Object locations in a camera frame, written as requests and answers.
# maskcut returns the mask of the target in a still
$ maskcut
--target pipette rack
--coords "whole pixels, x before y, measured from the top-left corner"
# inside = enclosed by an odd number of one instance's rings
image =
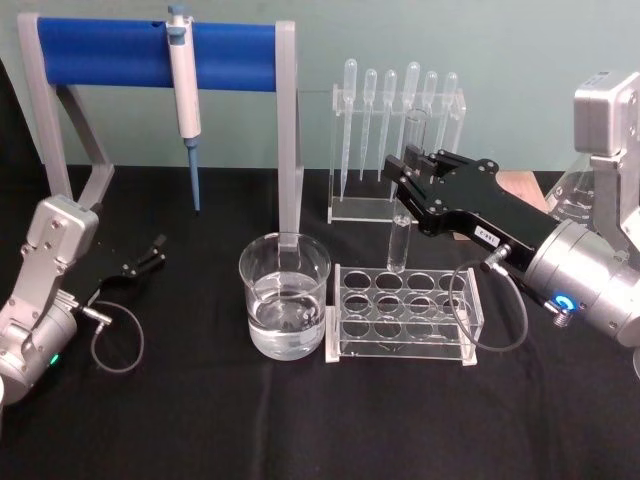
[[[340,357],[398,357],[477,363],[476,347],[453,318],[447,289],[453,271],[346,268],[335,265],[326,319],[327,363]],[[473,269],[454,280],[454,308],[477,340],[484,317]]]
[[[360,181],[359,178],[359,169],[364,99],[360,85],[358,85],[358,89],[356,90],[349,149],[348,179],[344,197],[340,199],[339,169],[341,166],[345,103],[342,89],[339,88],[337,84],[333,85],[328,223],[333,221],[391,222],[393,216],[393,202],[389,200],[391,184],[384,178],[378,181],[377,171],[379,162],[379,133],[384,112],[383,92],[381,88],[381,82],[378,81],[378,90],[376,91],[371,112],[368,149],[362,181]],[[422,92],[416,93],[413,108],[421,108],[422,96]],[[423,146],[427,152],[433,152],[438,148],[442,148],[455,153],[458,149],[467,107],[462,89],[457,89],[453,103],[448,111],[442,145],[437,146],[435,145],[436,131],[443,110],[446,112],[446,109],[443,109],[443,96],[442,93],[436,93],[433,99],[431,119],[427,125],[427,133]],[[401,97],[402,92],[398,91],[392,104],[385,156],[388,154],[395,155],[397,153],[398,137],[401,135],[400,123],[403,116]]]

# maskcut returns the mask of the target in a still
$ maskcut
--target black tablecloth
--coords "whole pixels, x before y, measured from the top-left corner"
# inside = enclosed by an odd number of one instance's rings
[[[76,184],[86,176],[72,173]],[[195,217],[186,170],[117,170],[97,240],[136,253],[158,233],[168,237],[164,270],[127,298],[147,337],[143,363],[124,377],[98,370],[88,350],[94,325],[79,319],[61,360],[5,409],[2,480],[640,477],[631,352],[578,322],[559,331],[528,301],[524,346],[480,351],[474,367],[365,358],[327,365],[322,348],[292,363],[263,357],[249,338],[237,261],[277,225],[275,172],[203,169],[201,181]],[[306,172],[302,232],[334,262],[382,267],[389,225],[327,225],[326,182],[326,172]],[[0,171],[3,298],[46,194],[41,176]],[[485,254],[414,231],[408,264],[453,268]],[[518,334],[517,309],[492,288],[498,283],[480,284],[482,338],[505,344]]]

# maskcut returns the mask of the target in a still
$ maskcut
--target beaker rim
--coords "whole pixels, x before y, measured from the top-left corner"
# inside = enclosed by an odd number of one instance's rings
[[[315,248],[318,253],[320,254],[321,258],[324,260],[324,264],[323,265],[317,265],[318,267],[318,284],[316,286],[314,286],[313,288],[309,288],[305,291],[299,292],[298,295],[305,295],[305,294],[309,294],[314,292],[315,290],[317,290],[318,288],[322,287],[323,285],[326,284],[327,279],[329,278],[329,275],[331,274],[331,256],[329,255],[328,250],[325,248],[325,246],[320,243],[318,240],[316,240],[315,238],[306,235],[304,233],[295,233],[295,232],[272,232],[272,233],[267,233],[266,235],[263,235],[261,237],[256,238],[255,240],[253,240],[251,243],[249,243],[249,245],[247,245],[244,250],[242,251],[242,253],[240,254],[240,259],[238,260],[238,272],[240,273],[240,278],[242,278],[242,281],[244,282],[245,285],[249,286],[249,287],[253,287],[254,285],[254,281],[252,279],[249,279],[245,276],[245,273],[243,271],[242,268],[242,263],[243,260],[245,258],[245,255],[247,254],[247,252],[249,252],[252,247],[254,247],[256,244],[260,243],[260,242],[264,242],[265,240],[271,240],[273,238],[279,238],[279,237],[283,237],[283,236],[293,236],[295,237],[297,240],[304,240],[305,242],[308,242],[309,244],[311,244],[313,246],[313,248]]]

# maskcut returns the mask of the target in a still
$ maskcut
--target clear liquid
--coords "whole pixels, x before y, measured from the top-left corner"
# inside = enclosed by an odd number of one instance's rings
[[[394,215],[389,239],[389,256],[387,270],[394,273],[404,272],[409,252],[409,234],[411,233],[411,217]]]
[[[324,335],[324,290],[297,272],[275,272],[254,286],[258,298],[249,308],[249,332],[254,345],[276,360],[297,360],[320,344]]]

